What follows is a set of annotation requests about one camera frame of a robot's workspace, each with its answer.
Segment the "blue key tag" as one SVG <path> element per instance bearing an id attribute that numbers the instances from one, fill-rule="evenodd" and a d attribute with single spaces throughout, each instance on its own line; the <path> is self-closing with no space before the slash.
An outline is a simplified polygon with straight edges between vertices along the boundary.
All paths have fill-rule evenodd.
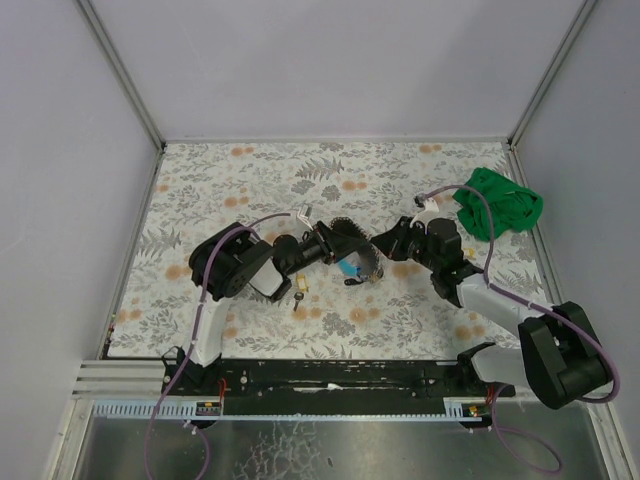
<path id="1" fill-rule="evenodd" d="M 361 273 L 361 265 L 357 260 L 344 258 L 338 262 L 338 266 L 347 277 L 358 277 Z"/>

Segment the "grey crescent keyring holder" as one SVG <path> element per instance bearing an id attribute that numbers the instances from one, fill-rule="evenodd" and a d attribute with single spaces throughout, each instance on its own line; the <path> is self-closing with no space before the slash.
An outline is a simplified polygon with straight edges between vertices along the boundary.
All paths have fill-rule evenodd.
<path id="1" fill-rule="evenodd" d="M 330 227 L 348 237 L 363 240 L 356 250 L 341 259 L 337 265 L 346 276 L 344 284 L 355 286 L 363 283 L 375 283 L 384 276 L 376 248 L 369 241 L 366 232 L 348 217 L 336 217 Z"/>

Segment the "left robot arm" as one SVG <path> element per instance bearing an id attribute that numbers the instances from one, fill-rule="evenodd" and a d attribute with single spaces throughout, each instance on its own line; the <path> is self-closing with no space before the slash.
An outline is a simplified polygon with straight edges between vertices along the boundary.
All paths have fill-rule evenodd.
<path id="1" fill-rule="evenodd" d="M 355 262 L 347 262 L 356 256 Z M 280 301 L 291 289 L 291 277 L 317 262 L 347 262 L 356 282 L 380 275 L 374 246 L 357 225 L 346 218 L 310 226 L 300 240 L 285 234 L 269 243 L 252 225 L 231 224 L 201 243 L 188 265 L 200 294 L 191 333 L 177 349 L 177 369 L 165 377 L 171 386 L 188 379 L 202 381 L 205 369 L 222 354 L 223 323 L 231 299 L 249 286 L 271 302 Z"/>

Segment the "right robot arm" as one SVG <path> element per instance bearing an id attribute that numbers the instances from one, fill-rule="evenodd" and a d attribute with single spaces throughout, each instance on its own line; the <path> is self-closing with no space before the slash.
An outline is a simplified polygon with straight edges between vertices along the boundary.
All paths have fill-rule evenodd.
<path id="1" fill-rule="evenodd" d="M 540 305 L 490 282 L 485 270 L 464 257 L 453 221 L 423 224 L 403 217 L 371 242 L 392 261 L 412 260 L 428 269 L 442 299 L 518 338 L 516 349 L 489 345 L 472 353 L 482 381 L 525 387 L 551 409 L 575 400 L 592 403 L 592 392 L 606 385 L 619 390 L 619 375 L 584 310 L 574 302 Z"/>

